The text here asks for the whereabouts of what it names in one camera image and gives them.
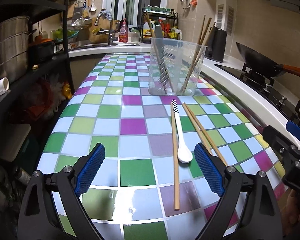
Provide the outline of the right hand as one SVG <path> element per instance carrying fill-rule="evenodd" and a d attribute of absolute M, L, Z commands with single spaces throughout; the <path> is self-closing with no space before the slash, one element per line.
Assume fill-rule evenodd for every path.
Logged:
<path fill-rule="evenodd" d="M 281 209 L 283 235 L 288 236 L 300 222 L 299 199 L 295 190 L 288 190 L 286 205 Z"/>

